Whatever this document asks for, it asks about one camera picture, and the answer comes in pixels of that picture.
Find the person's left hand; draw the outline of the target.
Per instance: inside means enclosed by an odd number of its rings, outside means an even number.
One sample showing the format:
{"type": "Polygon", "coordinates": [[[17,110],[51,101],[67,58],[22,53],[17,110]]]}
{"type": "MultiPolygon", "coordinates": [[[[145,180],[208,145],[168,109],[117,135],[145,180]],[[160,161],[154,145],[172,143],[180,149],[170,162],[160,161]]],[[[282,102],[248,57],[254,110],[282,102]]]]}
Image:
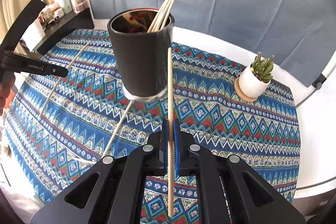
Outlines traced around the person's left hand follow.
{"type": "Polygon", "coordinates": [[[10,92],[11,92],[12,87],[14,86],[14,83],[15,83],[15,75],[11,75],[7,84],[5,84],[5,85],[1,84],[1,88],[0,88],[0,115],[3,114],[3,109],[5,107],[6,100],[10,95],[10,92]]]}

